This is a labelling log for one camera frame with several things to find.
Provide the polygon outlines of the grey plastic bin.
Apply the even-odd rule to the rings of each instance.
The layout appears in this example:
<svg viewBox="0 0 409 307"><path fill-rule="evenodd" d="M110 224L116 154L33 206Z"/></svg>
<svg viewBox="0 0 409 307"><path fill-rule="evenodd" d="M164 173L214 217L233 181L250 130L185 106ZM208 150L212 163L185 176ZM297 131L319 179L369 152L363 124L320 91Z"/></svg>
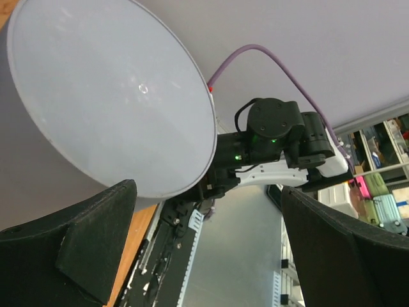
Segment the grey plastic bin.
<svg viewBox="0 0 409 307"><path fill-rule="evenodd" d="M168 200L216 144L198 66L137 1L19 1L2 27L2 229L125 179L137 210Z"/></svg>

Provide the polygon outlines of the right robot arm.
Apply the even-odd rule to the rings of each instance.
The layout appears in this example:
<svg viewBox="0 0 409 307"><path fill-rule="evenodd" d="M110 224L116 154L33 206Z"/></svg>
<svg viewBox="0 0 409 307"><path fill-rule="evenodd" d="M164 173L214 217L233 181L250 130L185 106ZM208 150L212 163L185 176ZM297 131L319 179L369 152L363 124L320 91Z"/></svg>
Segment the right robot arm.
<svg viewBox="0 0 409 307"><path fill-rule="evenodd" d="M254 98L245 130L219 134L215 156L197 185L198 199L215 200L246 185L289 185L317 191L352 179L341 147L316 112L295 101Z"/></svg>

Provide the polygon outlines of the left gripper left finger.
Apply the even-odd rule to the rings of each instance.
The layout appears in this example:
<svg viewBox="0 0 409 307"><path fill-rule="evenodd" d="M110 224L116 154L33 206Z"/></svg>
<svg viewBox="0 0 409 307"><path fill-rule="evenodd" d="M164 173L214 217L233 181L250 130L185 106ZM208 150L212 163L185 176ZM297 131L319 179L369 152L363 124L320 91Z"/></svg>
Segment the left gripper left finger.
<svg viewBox="0 0 409 307"><path fill-rule="evenodd" d="M124 180L1 232L1 306L104 306L137 198Z"/></svg>

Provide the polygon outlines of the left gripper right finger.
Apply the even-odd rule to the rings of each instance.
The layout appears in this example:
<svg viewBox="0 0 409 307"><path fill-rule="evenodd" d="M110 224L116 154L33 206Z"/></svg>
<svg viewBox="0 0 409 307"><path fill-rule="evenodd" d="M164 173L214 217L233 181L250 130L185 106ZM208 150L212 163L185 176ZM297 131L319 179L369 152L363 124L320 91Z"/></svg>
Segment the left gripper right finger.
<svg viewBox="0 0 409 307"><path fill-rule="evenodd" d="M281 205L306 306L408 306L408 237L293 187Z"/></svg>

